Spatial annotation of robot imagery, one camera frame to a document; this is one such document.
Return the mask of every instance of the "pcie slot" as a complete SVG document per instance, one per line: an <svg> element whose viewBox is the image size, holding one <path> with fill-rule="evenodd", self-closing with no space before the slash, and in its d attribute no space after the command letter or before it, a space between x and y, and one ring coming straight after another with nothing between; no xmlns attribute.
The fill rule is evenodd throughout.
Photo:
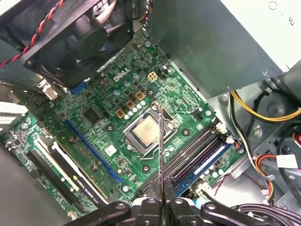
<svg viewBox="0 0 301 226"><path fill-rule="evenodd" d="M176 155L172 157L172 159L164 165L164 178L167 176L172 176L178 169L179 166L183 165L187 159L191 158L198 149L198 147L202 147L208 140L215 137L212 131L207 128L198 134L195 138L193 138L182 150L180 150ZM140 191L143 194L148 194L150 189L151 181L155 180L157 174L153 175L147 182L145 182L141 187Z"/></svg>
<svg viewBox="0 0 301 226"><path fill-rule="evenodd" d="M122 182L123 179L121 179L116 172L113 170L113 168L106 162L106 160L99 154L99 152L92 146L92 144L85 138L85 136L79 131L78 128L70 121L65 120L64 122L81 140L81 142L84 143L84 145L90 150L90 152L102 163L102 165L107 169L109 174L117 181Z"/></svg>
<svg viewBox="0 0 301 226"><path fill-rule="evenodd" d="M81 170L72 161L72 159L63 152L57 142L49 148L53 158L60 164L60 166L68 173L73 175L72 180L77 183L81 191L92 201L92 203L101 208L108 204L108 202L98 193L89 180L83 175Z"/></svg>
<svg viewBox="0 0 301 226"><path fill-rule="evenodd" d="M28 152L26 155L70 205L74 205L83 213L85 212L84 207L80 204L75 194L69 190L36 151Z"/></svg>
<svg viewBox="0 0 301 226"><path fill-rule="evenodd" d="M180 196L230 147L230 144L223 145L223 141L220 138L212 140L197 156L195 156L191 161L191 164L187 165L175 175L176 195Z"/></svg>
<svg viewBox="0 0 301 226"><path fill-rule="evenodd" d="M68 181L68 183L74 188L75 191L79 190L79 187L70 179L66 172L57 164L48 152L48 146L44 143L41 138L34 140L34 144L39 148L42 154L51 162L51 164L60 172L60 174Z"/></svg>

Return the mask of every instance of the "red and black wire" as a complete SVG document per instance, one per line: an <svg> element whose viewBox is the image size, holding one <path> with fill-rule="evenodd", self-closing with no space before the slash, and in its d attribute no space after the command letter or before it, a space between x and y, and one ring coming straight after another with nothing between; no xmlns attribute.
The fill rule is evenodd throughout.
<svg viewBox="0 0 301 226"><path fill-rule="evenodd" d="M47 21L51 20L54 13L60 8L62 7L62 5L66 2L66 0L60 0L56 5L55 7L53 7L49 14L46 15L45 19L42 20L40 22L40 25L39 27L37 28L36 30L36 33L32 36L32 39L31 39L31 42L28 46L26 46L23 50L22 53L19 53L18 55L15 55L13 58L9 59L9 60L5 60L3 61L2 63L0 63L0 67L3 67L4 65L8 65L9 63L11 62L14 62L16 61L17 59L20 59L21 56L23 56L28 50L30 50L35 44L36 44L36 41L39 39L40 35L42 34L42 31L43 31L43 28L45 27Z"/></svg>

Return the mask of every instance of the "black wire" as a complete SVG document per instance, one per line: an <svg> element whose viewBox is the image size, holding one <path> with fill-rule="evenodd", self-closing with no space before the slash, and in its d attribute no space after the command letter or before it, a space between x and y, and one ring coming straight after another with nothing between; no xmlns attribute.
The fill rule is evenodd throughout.
<svg viewBox="0 0 301 226"><path fill-rule="evenodd" d="M301 129L301 125L292 125L290 127L288 127L282 134L282 137L278 143L277 146L277 155L282 155L282 146L283 143L285 141L285 139L292 134L294 131L296 130L300 130ZM298 188L296 187L296 185L291 181L291 179L287 176L285 170L283 168L279 168L279 172L280 175L282 177L282 179L285 181L288 189L291 191L291 193L293 194L293 196L295 197L295 199L297 200L297 202L301 205L301 195L298 191Z"/></svg>
<svg viewBox="0 0 301 226"><path fill-rule="evenodd" d="M258 208L258 209L262 209L262 210L266 210L266 211L271 211L277 215L280 215L284 218L289 219L290 221L296 222L297 224L301 225L301 216L298 214L295 214L293 212L284 210L282 208L279 207L274 207L274 206L268 206L268 205L263 205L263 204L242 204L239 205L240 209L244 209L244 208Z"/></svg>
<svg viewBox="0 0 301 226"><path fill-rule="evenodd" d="M237 122L236 115L235 115L235 107L234 107L234 97L232 95L230 95L230 109L229 109L229 111L230 111L230 114L232 116L233 123L235 124L235 126L237 127L239 132L242 134L244 139L246 140L246 145L247 145L247 148L249 150L249 153L253 157L253 154L252 154L252 151L251 151L250 141L249 141L248 137L246 136L245 132L243 131L243 129L240 127L239 123Z"/></svg>
<svg viewBox="0 0 301 226"><path fill-rule="evenodd" d="M282 216L276 215L273 212L270 212L268 210L261 210L258 208L243 208L243 209L239 209L239 212L242 213L255 213L255 214L259 214L262 216L267 216L269 218L272 218L273 220L279 222L282 226L292 226L292 224L290 224L290 222L288 222L289 220L286 218L283 218Z"/></svg>
<svg viewBox="0 0 301 226"><path fill-rule="evenodd" d="M300 105L298 105L298 103L300 103L299 100L297 100L296 98L294 98L292 95L289 95L283 91L280 91L278 89L273 89L273 92L277 92L279 94L282 94L284 95L285 97L287 97L289 99L290 102L292 102L292 104L294 104L296 106L296 108L298 108ZM255 119L259 120L259 121L262 121L262 122L268 122L268 123L279 123L278 121L269 121L269 120L265 120L263 118L260 118L256 115L253 115L252 113L248 112L252 117L254 117ZM296 117L292 118L292 119L288 119L288 120L284 120L284 121L281 121L281 122L285 122L285 121L291 121L291 120L294 120L295 118L299 117L299 115L297 115Z"/></svg>
<svg viewBox="0 0 301 226"><path fill-rule="evenodd" d="M254 100L254 106L252 108L253 111L257 112L258 111L258 108L259 108L259 104L261 102L261 100L265 97L265 96L268 96L269 93L267 91L264 91L262 92L261 94L259 94L259 96ZM250 121L250 124L249 124L249 127L248 129L246 130L246 135L247 136L250 136L250 133L252 131L252 128L253 128L253 125L254 125L254 122L255 122L256 118L254 115L251 114L251 121Z"/></svg>

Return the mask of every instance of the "label sticker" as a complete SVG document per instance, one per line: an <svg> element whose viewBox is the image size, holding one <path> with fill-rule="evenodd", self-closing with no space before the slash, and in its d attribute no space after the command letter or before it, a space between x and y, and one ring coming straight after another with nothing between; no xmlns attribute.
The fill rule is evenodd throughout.
<svg viewBox="0 0 301 226"><path fill-rule="evenodd" d="M296 156L294 154L277 155L276 158L277 158L278 168L289 168L289 169L298 168Z"/></svg>

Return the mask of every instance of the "motherboard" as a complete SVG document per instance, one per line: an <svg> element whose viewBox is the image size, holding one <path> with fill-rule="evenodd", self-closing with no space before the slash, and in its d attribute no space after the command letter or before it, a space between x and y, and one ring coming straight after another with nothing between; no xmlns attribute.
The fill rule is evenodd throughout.
<svg viewBox="0 0 301 226"><path fill-rule="evenodd" d="M33 116L4 141L30 172L38 169L43 175L38 180L68 213L81 216L116 200L131 203L148 195L158 174L160 107L164 173L174 181L177 196L199 178L213 184L240 157L214 112L143 35L82 89L52 89L57 94L52 101L40 92L14 91ZM47 166L72 194L60 195L66 191L49 179L55 175L44 176Z"/></svg>

